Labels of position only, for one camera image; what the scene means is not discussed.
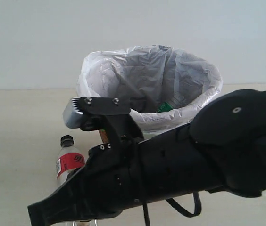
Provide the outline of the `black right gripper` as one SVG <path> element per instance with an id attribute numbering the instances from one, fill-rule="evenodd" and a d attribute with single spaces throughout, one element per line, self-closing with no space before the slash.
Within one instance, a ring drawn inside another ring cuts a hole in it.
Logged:
<path id="1" fill-rule="evenodd" d="M 84 115 L 80 128 L 104 129 L 109 143 L 93 148 L 83 169 L 50 196 L 27 207 L 33 226 L 115 218 L 122 210 L 138 205 L 147 209 L 138 150 L 144 137 L 131 116 Z"/>

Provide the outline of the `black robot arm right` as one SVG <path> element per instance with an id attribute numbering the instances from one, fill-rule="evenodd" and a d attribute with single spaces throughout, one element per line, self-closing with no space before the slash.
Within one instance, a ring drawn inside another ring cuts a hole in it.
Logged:
<path id="1" fill-rule="evenodd" d="M 65 182 L 28 206 L 33 226 L 89 222 L 165 200 L 182 215 L 201 213 L 200 191 L 245 198 L 266 190 L 266 91 L 219 96 L 222 77 L 206 60 L 160 45 L 90 53 L 65 125 L 103 131 L 106 140 L 62 156 Z"/>

